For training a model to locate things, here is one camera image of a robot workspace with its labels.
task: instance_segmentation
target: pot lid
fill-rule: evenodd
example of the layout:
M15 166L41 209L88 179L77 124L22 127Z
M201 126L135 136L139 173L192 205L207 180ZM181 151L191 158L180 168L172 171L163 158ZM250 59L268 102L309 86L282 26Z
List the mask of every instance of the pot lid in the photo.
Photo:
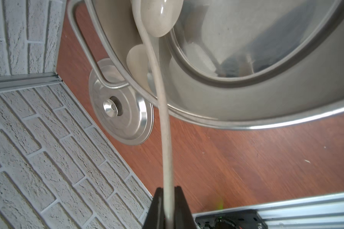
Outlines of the pot lid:
M100 60L98 65L108 81L124 80L110 58ZM112 137L127 145L142 144L149 137L154 121L153 106L132 87L106 88L91 71L89 95L98 120Z
M110 14L118 4L124 11ZM100 22L97 33L108 55L124 79L157 106L155 93L140 85L126 65L130 49L141 43L128 14L130 2L98 0L95 8L96 13L90 7L90 15ZM185 29L188 25L196 28ZM293 36L280 37L278 28ZM271 40L280 43L281 38L286 43L277 49ZM344 1L184 0L173 30L154 40L170 114L181 120L260 129L344 112Z

